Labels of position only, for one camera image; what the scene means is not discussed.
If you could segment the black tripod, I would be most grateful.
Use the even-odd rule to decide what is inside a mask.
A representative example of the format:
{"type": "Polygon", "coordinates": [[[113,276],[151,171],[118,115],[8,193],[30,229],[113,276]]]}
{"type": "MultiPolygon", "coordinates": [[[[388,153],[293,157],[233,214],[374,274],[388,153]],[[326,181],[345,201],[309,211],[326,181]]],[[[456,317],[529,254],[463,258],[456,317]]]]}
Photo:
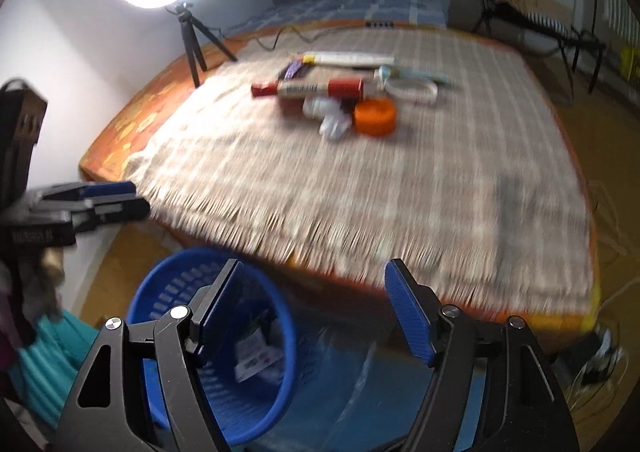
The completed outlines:
{"type": "Polygon", "coordinates": [[[186,60],[188,60],[190,74],[195,88],[201,86],[200,75],[198,71],[206,73],[208,65],[205,60],[203,49],[196,32],[202,33],[220,52],[222,52],[229,61],[236,62],[238,58],[227,48],[227,46],[212,33],[200,20],[198,20],[190,11],[190,7],[186,2],[177,2],[167,7],[166,10],[175,16],[180,24],[181,38],[186,52],[186,60]]]}

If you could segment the orange round lid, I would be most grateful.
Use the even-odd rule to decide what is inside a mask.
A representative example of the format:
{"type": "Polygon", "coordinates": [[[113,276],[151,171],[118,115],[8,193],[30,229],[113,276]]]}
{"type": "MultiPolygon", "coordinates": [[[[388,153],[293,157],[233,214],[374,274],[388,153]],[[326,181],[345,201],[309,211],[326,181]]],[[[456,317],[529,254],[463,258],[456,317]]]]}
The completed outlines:
{"type": "Polygon", "coordinates": [[[354,129],[369,137],[386,137],[396,130],[397,108],[390,99],[358,102],[352,113],[354,129]]]}

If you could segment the blue checked bed cover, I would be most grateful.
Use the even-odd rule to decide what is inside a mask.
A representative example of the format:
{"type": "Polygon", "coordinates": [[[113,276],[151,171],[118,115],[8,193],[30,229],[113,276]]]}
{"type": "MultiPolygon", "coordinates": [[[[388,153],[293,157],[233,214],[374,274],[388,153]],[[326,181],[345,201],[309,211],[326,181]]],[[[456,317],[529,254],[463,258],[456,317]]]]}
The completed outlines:
{"type": "Polygon", "coordinates": [[[441,27],[447,23],[441,0],[288,0],[232,26],[226,34],[326,20],[441,27]]]}

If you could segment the red and beige tube pack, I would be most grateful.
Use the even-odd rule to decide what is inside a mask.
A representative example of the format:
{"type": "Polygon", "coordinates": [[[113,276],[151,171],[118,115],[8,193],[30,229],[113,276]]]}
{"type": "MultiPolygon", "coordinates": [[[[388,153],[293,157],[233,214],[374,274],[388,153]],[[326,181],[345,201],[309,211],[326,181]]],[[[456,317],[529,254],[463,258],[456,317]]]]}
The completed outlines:
{"type": "Polygon", "coordinates": [[[306,97],[329,97],[334,99],[360,99],[364,81],[359,78],[332,78],[326,82],[310,82],[303,79],[275,80],[250,86],[253,98],[281,97],[303,99],[306,97]]]}

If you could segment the white tissue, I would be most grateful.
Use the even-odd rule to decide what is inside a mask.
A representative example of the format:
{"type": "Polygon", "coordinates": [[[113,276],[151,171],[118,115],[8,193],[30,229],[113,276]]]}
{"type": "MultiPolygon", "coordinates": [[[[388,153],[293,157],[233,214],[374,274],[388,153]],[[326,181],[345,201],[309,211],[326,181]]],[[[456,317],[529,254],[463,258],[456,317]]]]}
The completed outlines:
{"type": "Polygon", "coordinates": [[[326,141],[340,140],[352,128],[352,116],[342,109],[342,102],[329,97],[306,98],[303,116],[320,122],[319,134],[326,141]]]}

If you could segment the yellow plastic crate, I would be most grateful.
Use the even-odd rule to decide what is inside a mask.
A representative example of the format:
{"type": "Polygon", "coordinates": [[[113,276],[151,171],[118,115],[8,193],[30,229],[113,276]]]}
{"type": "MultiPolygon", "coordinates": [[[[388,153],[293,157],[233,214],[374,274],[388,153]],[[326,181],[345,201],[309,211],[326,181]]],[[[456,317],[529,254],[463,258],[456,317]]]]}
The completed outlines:
{"type": "Polygon", "coordinates": [[[625,46],[620,50],[620,76],[638,85],[640,82],[640,49],[633,46],[625,46]]]}

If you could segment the teal trouser leg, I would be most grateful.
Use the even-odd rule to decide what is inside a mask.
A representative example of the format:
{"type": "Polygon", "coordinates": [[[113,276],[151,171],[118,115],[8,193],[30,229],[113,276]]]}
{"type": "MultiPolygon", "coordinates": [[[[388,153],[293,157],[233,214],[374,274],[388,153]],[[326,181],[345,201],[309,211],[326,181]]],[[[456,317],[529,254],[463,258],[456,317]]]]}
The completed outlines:
{"type": "Polygon", "coordinates": [[[52,429],[58,427],[70,390],[99,331],[66,310],[57,321],[38,321],[35,342],[17,351],[9,369],[27,409],[52,429]]]}

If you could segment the blue plastic laundry basket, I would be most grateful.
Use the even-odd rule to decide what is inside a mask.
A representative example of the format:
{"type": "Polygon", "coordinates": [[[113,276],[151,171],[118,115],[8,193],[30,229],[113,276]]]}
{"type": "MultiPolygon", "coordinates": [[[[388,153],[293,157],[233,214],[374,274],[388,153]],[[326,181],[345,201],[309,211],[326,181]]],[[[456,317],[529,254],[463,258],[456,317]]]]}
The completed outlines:
{"type": "MultiPolygon", "coordinates": [[[[209,286],[233,255],[189,248],[157,264],[138,287],[127,313],[130,324],[155,321],[209,286]]],[[[230,446],[270,431],[291,404],[298,384],[298,331],[288,303],[265,272],[246,261],[242,293],[230,332],[198,369],[205,397],[230,446]]]]}

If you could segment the purple small wrapper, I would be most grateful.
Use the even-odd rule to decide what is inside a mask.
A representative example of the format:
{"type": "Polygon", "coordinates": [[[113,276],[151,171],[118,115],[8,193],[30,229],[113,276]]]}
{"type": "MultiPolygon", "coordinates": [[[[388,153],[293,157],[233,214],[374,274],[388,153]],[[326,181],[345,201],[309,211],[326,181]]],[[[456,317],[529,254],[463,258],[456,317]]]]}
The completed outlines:
{"type": "Polygon", "coordinates": [[[291,62],[288,62],[288,65],[278,74],[277,79],[292,80],[302,78],[305,71],[306,64],[303,62],[303,60],[295,59],[291,62]]]}

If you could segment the black folding chair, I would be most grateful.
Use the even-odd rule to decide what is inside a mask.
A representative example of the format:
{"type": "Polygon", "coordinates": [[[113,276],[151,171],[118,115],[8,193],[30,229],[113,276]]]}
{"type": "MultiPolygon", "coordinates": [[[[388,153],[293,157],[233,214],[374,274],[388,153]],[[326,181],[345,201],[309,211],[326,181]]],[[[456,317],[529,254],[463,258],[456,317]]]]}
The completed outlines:
{"type": "Polygon", "coordinates": [[[578,32],[575,27],[566,26],[557,19],[544,16],[539,12],[516,10],[512,4],[505,0],[480,0],[482,12],[472,28],[473,33],[478,33],[484,27],[489,38],[493,38],[491,24],[495,21],[503,22],[519,28],[523,32],[531,32],[552,39],[556,47],[547,54],[538,53],[540,58],[551,56],[558,52],[561,55],[567,80],[570,84],[570,97],[575,97],[573,74],[577,71],[579,57],[583,52],[588,52],[594,57],[596,65],[592,71],[588,94],[596,89],[602,63],[604,60],[606,45],[589,30],[578,32]]]}

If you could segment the light blue cream tube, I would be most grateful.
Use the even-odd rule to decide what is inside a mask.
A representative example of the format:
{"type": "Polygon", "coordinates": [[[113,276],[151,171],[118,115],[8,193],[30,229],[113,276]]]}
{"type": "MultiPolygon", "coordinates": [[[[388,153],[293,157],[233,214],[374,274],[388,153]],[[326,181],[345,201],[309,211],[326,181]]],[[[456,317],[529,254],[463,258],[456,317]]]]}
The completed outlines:
{"type": "Polygon", "coordinates": [[[424,72],[412,70],[411,68],[401,68],[400,66],[382,65],[376,71],[375,75],[382,80],[387,79],[414,79],[429,80],[437,85],[449,85],[450,78],[443,74],[433,72],[424,72]]]}

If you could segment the tan clothes on chair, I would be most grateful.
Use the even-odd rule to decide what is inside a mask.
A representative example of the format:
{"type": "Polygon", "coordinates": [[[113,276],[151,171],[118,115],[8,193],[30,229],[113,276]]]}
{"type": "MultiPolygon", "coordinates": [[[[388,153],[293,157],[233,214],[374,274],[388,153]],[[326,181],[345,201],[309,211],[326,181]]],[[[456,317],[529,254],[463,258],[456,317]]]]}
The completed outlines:
{"type": "Polygon", "coordinates": [[[555,0],[496,0],[506,2],[512,8],[518,10],[523,16],[545,16],[546,18],[558,21],[565,26],[573,24],[573,11],[565,4],[560,4],[555,0]]]}

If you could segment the white ribbon band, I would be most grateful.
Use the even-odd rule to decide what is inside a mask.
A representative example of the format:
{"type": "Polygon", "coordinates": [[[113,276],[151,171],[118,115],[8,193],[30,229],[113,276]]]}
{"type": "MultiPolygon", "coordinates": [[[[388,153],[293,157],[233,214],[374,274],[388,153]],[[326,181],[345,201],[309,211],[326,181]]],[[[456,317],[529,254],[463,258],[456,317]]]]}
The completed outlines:
{"type": "Polygon", "coordinates": [[[437,100],[438,88],[431,79],[390,78],[384,84],[385,91],[400,102],[433,105],[437,100]]]}

